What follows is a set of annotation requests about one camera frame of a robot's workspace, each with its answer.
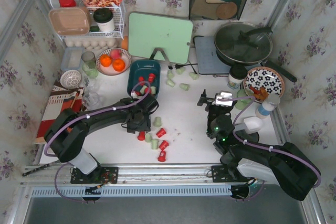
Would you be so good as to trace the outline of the teal plastic storage basket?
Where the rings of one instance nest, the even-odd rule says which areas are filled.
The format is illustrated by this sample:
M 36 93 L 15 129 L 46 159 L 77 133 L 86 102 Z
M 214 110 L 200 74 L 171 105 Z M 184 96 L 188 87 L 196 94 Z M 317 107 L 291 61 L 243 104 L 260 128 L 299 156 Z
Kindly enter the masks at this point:
M 148 82 L 148 77 L 150 73 L 154 73 L 156 75 L 153 83 Z M 139 77 L 143 77 L 144 80 L 150 84 L 150 86 L 156 87 L 156 94 L 154 96 L 155 98 L 157 98 L 158 93 L 160 91 L 160 77 L 161 77 L 160 64 L 155 60 L 136 60 L 135 62 L 131 63 L 127 85 L 128 95 L 131 95 L 132 89 L 139 83 L 138 81 Z M 148 84 L 143 81 L 140 85 L 136 87 L 135 91 L 140 92 L 143 86 L 148 87 Z

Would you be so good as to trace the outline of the white plastic scoop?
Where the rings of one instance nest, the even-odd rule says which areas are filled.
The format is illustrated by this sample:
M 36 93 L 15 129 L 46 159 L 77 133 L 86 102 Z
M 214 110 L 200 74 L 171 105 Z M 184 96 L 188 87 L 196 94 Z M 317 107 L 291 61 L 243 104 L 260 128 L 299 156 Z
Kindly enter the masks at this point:
M 262 119 L 256 116 L 252 116 L 243 119 L 242 123 L 235 125 L 234 132 L 244 130 L 247 134 L 253 134 L 258 132 L 263 127 L 263 125 L 264 123 Z

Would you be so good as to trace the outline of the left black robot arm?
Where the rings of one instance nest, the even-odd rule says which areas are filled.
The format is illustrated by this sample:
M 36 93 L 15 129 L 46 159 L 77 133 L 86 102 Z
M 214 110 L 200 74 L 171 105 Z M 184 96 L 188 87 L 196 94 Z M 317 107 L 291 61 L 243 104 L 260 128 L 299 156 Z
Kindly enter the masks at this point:
M 117 103 L 93 111 L 63 110 L 44 135 L 45 155 L 57 157 L 61 163 L 70 163 L 84 175 L 100 169 L 98 161 L 83 148 L 85 138 L 105 127 L 121 124 L 128 133 L 145 131 L 150 126 L 150 115 L 159 103 L 148 94 L 141 99 L 124 98 Z

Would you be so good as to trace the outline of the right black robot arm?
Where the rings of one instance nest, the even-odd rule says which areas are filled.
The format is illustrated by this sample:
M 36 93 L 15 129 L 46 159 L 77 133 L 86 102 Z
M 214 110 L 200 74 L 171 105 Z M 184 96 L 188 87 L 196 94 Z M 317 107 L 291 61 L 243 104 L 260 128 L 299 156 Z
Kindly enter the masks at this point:
M 288 196 L 303 201 L 312 188 L 321 184 L 321 172 L 294 144 L 267 145 L 254 142 L 250 135 L 237 134 L 236 119 L 231 110 L 238 101 L 231 95 L 218 93 L 214 98 L 203 92 L 198 106 L 207 111 L 206 135 L 214 139 L 221 154 L 220 162 L 232 180 L 256 178 L 278 185 Z

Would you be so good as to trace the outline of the green glass cup right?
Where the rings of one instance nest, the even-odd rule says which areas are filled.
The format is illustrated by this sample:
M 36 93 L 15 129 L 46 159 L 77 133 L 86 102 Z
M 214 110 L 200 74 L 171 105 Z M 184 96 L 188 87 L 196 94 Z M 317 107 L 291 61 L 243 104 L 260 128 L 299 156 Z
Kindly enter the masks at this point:
M 249 97 L 249 96 L 253 96 L 253 92 L 250 90 L 246 90 L 246 89 L 240 89 L 237 92 L 237 97 L 238 98 L 242 98 L 242 97 Z M 246 98 L 246 99 L 241 99 L 238 100 L 237 103 L 235 104 L 235 108 L 238 110 L 242 110 L 244 109 L 247 105 L 249 105 L 253 100 L 251 98 Z

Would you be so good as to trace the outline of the green glass cup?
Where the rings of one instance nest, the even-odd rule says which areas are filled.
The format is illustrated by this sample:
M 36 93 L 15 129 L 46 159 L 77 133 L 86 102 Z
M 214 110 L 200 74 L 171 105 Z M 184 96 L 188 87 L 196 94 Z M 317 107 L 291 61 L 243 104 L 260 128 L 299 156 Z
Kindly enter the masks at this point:
M 82 65 L 84 73 L 91 79 L 94 79 L 98 76 L 98 70 L 96 68 L 96 63 L 93 61 L 84 62 Z
M 240 89 L 237 92 L 237 97 L 238 98 L 242 98 L 242 97 L 249 97 L 249 96 L 253 96 L 253 92 L 250 90 L 246 90 L 246 89 Z M 246 98 L 246 99 L 241 99 L 238 100 L 237 103 L 235 104 L 235 108 L 238 110 L 242 110 L 244 109 L 247 105 L 249 105 L 253 100 L 251 98 Z

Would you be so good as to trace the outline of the grey induction cooker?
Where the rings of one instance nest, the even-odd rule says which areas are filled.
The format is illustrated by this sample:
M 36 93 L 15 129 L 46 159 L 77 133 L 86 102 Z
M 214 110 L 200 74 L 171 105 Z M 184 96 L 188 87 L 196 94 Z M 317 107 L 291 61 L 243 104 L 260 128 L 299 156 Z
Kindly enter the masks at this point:
M 221 62 L 217 56 L 214 37 L 195 36 L 193 43 L 196 51 L 199 74 L 229 74 L 230 66 Z

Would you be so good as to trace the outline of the black lid seasoning jar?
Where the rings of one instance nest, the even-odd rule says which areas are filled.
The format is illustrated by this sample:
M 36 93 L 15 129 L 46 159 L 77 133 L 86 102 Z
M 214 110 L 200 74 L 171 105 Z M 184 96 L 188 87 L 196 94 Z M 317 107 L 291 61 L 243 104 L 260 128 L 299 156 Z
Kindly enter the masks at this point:
M 247 69 L 239 64 L 233 65 L 229 70 L 227 85 L 231 89 L 237 89 L 240 84 L 247 77 Z

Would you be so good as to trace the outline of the clear glass cup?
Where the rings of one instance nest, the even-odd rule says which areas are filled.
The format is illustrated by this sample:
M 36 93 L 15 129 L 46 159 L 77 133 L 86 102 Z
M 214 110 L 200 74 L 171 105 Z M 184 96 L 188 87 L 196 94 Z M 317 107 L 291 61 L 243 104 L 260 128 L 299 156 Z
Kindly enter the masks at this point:
M 86 92 L 97 92 L 100 89 L 100 82 L 97 79 L 85 77 L 83 83 Z
M 95 92 L 85 93 L 82 102 L 88 111 L 98 109 L 102 105 L 100 95 Z

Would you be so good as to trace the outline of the metal cutting board stand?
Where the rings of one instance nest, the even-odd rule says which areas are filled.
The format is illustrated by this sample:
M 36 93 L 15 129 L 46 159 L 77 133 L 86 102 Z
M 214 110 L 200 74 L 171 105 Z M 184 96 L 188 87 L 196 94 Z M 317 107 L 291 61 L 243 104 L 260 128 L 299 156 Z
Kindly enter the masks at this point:
M 163 48 L 155 47 L 149 57 L 150 60 L 164 61 L 169 67 L 173 67 Z

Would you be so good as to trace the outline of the pink fruit bowl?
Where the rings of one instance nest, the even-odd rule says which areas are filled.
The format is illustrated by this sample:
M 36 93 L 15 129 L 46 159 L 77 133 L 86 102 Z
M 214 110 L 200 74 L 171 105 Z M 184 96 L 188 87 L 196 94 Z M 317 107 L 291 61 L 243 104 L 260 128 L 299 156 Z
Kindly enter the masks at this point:
M 129 52 L 127 50 L 119 48 L 119 49 L 122 50 L 121 59 L 125 62 L 125 69 L 122 72 L 117 72 L 117 71 L 114 70 L 112 64 L 109 67 L 103 67 L 99 62 L 99 58 L 103 54 L 110 55 L 111 49 L 114 49 L 114 48 L 109 48 L 109 49 L 103 51 L 96 59 L 96 67 L 97 67 L 98 71 L 101 72 L 102 74 L 107 75 L 107 76 L 115 76 L 115 75 L 118 75 L 120 73 L 125 72 L 130 67 L 131 62 L 132 62 L 132 58 L 131 58 L 131 55 L 129 54 Z

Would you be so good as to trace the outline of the carrot pieces on plate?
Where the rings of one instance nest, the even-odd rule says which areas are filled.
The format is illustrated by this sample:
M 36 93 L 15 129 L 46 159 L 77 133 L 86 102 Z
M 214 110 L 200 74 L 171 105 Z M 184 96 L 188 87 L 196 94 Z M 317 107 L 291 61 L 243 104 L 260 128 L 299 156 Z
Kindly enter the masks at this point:
M 264 101 L 268 98 L 268 93 L 264 87 L 261 87 L 260 89 L 257 89 L 255 87 L 250 86 L 249 89 L 253 92 L 253 96 L 258 101 Z

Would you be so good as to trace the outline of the blue floral plate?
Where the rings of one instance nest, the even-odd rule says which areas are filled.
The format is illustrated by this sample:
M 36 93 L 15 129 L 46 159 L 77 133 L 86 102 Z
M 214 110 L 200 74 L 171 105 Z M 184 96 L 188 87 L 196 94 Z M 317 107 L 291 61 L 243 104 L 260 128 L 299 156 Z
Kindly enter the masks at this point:
M 252 92 L 260 92 L 260 88 L 264 87 L 268 94 L 276 94 L 280 98 L 285 90 L 281 75 L 268 67 L 254 67 L 248 70 L 247 77 L 243 80 L 243 87 Z

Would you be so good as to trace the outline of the white blue bottle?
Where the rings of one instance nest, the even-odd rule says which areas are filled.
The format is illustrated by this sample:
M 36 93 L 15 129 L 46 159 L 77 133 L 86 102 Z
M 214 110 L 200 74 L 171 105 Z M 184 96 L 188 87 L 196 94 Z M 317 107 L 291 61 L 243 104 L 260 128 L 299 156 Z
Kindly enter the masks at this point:
M 266 118 L 280 103 L 280 96 L 270 94 L 256 109 L 256 116 L 260 119 Z

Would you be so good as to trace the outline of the pink peach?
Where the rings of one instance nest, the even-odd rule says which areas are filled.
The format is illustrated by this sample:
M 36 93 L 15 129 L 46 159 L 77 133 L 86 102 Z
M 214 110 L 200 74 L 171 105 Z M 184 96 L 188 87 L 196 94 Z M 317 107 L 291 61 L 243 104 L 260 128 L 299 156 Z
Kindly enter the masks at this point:
M 111 49 L 110 57 L 112 60 L 120 59 L 122 57 L 122 50 L 119 48 Z

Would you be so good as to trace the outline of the black wok with lid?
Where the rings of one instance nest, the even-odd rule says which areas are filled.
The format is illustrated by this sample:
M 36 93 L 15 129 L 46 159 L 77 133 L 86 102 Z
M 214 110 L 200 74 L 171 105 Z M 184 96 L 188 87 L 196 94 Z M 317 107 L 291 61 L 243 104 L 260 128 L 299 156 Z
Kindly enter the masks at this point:
M 247 22 L 224 24 L 214 35 L 217 56 L 229 66 L 259 64 L 274 69 L 293 83 L 297 82 L 293 74 L 269 59 L 273 49 L 271 33 L 269 26 L 258 27 Z

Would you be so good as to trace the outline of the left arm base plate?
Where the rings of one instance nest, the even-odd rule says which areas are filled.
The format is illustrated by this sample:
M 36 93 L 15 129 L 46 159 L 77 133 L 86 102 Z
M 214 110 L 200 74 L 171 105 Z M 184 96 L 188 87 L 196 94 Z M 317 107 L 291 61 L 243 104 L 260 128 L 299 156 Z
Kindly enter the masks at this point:
M 71 184 L 116 184 L 118 180 L 118 167 L 98 167 L 91 174 L 86 175 L 78 168 L 71 171 Z

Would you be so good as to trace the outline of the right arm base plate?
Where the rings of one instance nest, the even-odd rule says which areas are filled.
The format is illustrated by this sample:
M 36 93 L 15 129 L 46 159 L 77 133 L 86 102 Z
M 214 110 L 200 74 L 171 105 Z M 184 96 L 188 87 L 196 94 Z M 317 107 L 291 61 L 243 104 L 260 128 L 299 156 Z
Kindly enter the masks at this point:
M 249 181 L 248 178 L 242 176 L 240 173 L 232 176 L 228 168 L 223 165 L 211 166 L 211 174 L 214 183 L 246 183 Z

